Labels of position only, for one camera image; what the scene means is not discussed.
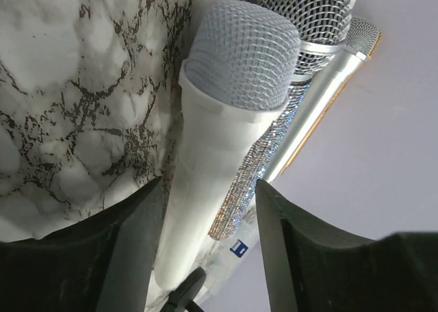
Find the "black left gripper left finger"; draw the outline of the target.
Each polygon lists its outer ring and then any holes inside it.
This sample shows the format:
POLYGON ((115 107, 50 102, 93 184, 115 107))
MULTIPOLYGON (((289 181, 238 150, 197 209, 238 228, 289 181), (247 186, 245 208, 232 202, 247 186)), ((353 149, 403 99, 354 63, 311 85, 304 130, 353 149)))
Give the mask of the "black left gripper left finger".
POLYGON ((42 239, 1 245, 2 311, 143 311, 164 219, 162 180, 42 239))

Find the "glitter microphone silver head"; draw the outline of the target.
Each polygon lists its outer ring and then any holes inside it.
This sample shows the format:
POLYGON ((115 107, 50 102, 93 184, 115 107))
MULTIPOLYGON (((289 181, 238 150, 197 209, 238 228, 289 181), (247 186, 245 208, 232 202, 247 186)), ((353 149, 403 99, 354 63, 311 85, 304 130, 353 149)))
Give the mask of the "glitter microphone silver head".
POLYGON ((234 234, 255 195, 256 182, 268 174, 312 77, 340 51, 350 28, 350 0, 256 0, 297 28, 301 47, 287 88, 287 105, 251 146, 209 230, 220 241, 234 234))

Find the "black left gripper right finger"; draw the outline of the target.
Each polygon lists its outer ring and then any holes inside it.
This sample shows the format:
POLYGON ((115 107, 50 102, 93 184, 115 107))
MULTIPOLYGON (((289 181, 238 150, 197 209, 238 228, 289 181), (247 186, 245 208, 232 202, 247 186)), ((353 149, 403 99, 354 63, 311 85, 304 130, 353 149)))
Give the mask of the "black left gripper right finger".
POLYGON ((437 234, 382 239, 333 226, 269 183, 256 210, 272 311, 436 311, 437 234))

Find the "white microphone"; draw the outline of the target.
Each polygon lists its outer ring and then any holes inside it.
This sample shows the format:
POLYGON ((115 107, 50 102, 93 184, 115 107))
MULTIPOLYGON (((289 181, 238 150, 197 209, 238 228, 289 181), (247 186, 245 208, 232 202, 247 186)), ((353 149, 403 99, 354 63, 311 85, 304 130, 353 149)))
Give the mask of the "white microphone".
POLYGON ((300 38, 285 17, 229 0, 204 15, 179 72, 183 132, 155 260, 165 290, 188 275, 250 147, 283 111, 300 38))

